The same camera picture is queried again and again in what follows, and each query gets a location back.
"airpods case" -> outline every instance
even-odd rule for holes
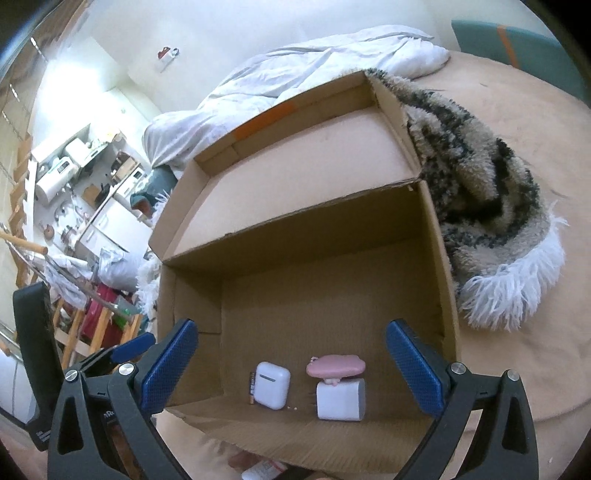
[[[280,410],[287,402],[291,374],[287,368],[261,362],[256,368],[255,401],[273,410]]]

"small white box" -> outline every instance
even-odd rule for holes
[[[273,410],[280,410],[287,402],[291,374],[287,368],[261,362],[256,368],[255,401]]]
[[[336,385],[319,382],[316,387],[316,405],[321,420],[363,420],[365,380],[341,380]]]

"red bag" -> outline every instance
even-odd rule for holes
[[[104,283],[99,284],[98,288],[96,289],[99,297],[103,300],[114,303],[119,296],[119,292],[113,290],[110,287],[107,287]],[[86,340],[92,340],[92,337],[95,334],[96,324],[99,322],[99,316],[101,311],[103,310],[103,306],[98,303],[96,300],[90,301],[90,306],[86,311],[86,315],[84,316],[84,321],[82,321],[82,329],[80,331],[80,336],[85,337]],[[111,322],[107,325],[107,329],[105,330],[105,336],[103,337],[103,344],[101,347],[108,348],[110,346],[118,345],[121,341],[121,336],[123,332],[116,324]]]

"white duvet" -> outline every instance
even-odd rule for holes
[[[441,68],[449,52],[431,36],[403,25],[333,35],[257,55],[234,70],[196,110],[168,112],[142,138],[153,167],[168,164],[177,177],[195,155],[247,120],[340,75],[379,68],[409,79]]]

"green cushion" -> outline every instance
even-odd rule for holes
[[[511,54],[498,27],[488,22],[452,20],[461,51],[510,65]],[[523,28],[503,26],[503,30],[517,61],[515,67],[589,103],[588,87],[558,40]]]

